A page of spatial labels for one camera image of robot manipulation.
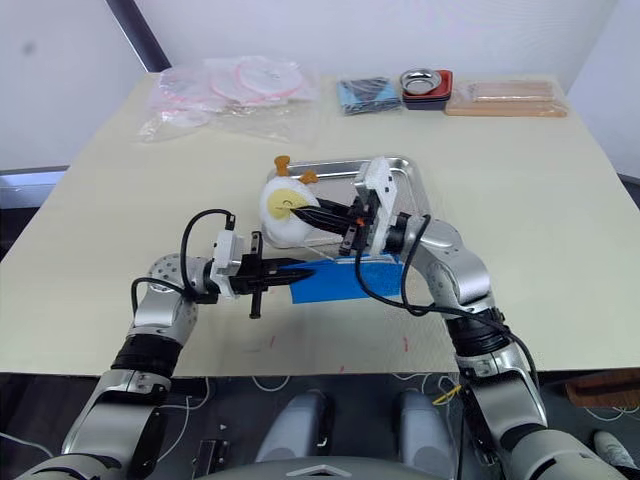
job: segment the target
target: metal bowl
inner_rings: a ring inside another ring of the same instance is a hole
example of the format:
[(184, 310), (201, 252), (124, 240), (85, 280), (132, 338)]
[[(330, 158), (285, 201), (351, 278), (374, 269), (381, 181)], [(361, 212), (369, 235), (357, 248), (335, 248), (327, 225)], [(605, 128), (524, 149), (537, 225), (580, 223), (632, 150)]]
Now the metal bowl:
[(410, 95), (424, 95), (438, 88), (441, 83), (440, 74), (428, 68), (407, 70), (400, 76), (402, 89)]

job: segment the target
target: yellow cable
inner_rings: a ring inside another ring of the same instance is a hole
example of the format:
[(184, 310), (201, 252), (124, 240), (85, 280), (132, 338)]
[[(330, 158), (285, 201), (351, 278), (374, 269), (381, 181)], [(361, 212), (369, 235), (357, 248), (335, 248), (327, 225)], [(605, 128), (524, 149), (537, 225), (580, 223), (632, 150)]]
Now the yellow cable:
[(449, 400), (456, 393), (458, 393), (461, 388), (462, 388), (462, 385), (456, 385), (455, 387), (453, 387), (451, 390), (449, 390), (447, 393), (445, 393), (441, 397), (436, 398), (433, 401), (433, 405), (442, 405), (442, 402), (444, 402), (445, 400)]

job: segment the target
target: table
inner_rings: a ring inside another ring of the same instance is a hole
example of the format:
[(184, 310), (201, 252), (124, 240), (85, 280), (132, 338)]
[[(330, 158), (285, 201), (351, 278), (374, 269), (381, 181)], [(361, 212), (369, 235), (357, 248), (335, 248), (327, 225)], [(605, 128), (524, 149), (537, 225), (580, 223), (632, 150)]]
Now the table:
[[(96, 133), (2, 262), (0, 371), (108, 369), (131, 322), (130, 281), (177, 251), (199, 210), (229, 208), (238, 231), (257, 228), (259, 193), (280, 154), (413, 159), (435, 215), (486, 263), (540, 369), (640, 364), (640, 214), (577, 115), (342, 117), (327, 101), (312, 146), (208, 129), (139, 144), (151, 84), (146, 77)], [(221, 225), (196, 227), (190, 254), (210, 256)], [(251, 320), (249, 301), (201, 307), (176, 375), (455, 370), (438, 316), (369, 299), (290, 305), (280, 288)]]

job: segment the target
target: metal tray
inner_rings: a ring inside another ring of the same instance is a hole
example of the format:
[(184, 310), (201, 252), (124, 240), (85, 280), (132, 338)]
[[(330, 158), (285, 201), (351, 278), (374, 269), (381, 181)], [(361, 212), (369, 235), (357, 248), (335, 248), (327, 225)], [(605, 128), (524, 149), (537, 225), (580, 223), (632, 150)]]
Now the metal tray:
[[(385, 156), (384, 158), (389, 162), (391, 174), (398, 187), (393, 213), (405, 212), (410, 215), (420, 216), (430, 213), (429, 201), (416, 164), (406, 157)], [(371, 160), (372, 158), (356, 158), (326, 162), (291, 163), (289, 164), (289, 176), (291, 178), (300, 178), (307, 170), (313, 170), (318, 176), (318, 182), (310, 183), (307, 186), (316, 197), (350, 205), (356, 196), (353, 179), (360, 167)], [(269, 172), (267, 181), (275, 176), (276, 171), (274, 169)], [(316, 230), (309, 235), (305, 245), (315, 247), (338, 244), (341, 241), (342, 238), (339, 235)]]

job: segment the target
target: white wall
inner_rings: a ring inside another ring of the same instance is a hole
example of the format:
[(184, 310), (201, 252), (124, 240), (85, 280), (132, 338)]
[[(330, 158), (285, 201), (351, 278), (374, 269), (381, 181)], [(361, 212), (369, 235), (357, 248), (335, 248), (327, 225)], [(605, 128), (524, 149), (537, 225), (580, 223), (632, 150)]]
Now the white wall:
[(573, 82), (615, 0), (137, 0), (169, 60), (262, 53), (328, 73), (555, 73)]
[(144, 69), (102, 0), (0, 1), (0, 171), (68, 165)]
[(638, 0), (620, 0), (569, 99), (618, 173), (640, 178)]

